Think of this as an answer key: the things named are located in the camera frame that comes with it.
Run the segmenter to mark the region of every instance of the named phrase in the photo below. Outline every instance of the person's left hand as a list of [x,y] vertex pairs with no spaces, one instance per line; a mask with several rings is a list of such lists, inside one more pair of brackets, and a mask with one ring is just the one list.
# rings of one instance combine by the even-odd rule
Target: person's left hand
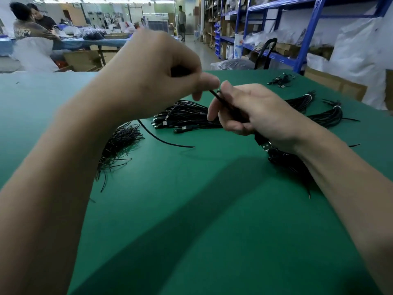
[[[191,74],[171,77],[171,68],[179,65]],[[76,99],[120,123],[151,117],[190,94],[198,101],[203,91],[219,85],[216,76],[202,72],[191,49],[165,32],[142,29]]]

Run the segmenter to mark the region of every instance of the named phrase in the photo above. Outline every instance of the floor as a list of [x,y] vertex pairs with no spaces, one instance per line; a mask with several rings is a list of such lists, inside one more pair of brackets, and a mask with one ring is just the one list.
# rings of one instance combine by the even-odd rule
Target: floor
[[[202,63],[202,70],[210,70],[210,64],[214,62],[219,62],[220,60],[214,54],[214,51],[210,49],[203,42],[195,41],[194,35],[186,35],[185,45],[192,49],[195,53],[199,55]],[[115,55],[114,53],[104,53],[105,61],[108,63],[111,58]],[[10,57],[0,57],[0,74],[1,73],[11,73],[17,70],[23,70],[19,61],[11,59]]]

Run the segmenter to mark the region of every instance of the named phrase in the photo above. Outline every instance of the person's right hand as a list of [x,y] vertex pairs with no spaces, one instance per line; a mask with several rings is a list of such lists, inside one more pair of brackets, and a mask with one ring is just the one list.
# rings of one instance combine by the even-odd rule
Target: person's right hand
[[214,120],[218,115],[227,131],[249,135],[256,130],[280,150],[293,153],[297,143],[307,140],[315,130],[321,128],[261,84],[233,87],[225,81],[221,85],[221,92],[226,101],[241,109],[250,120],[249,123],[233,120],[228,109],[214,98],[209,106],[208,120]]

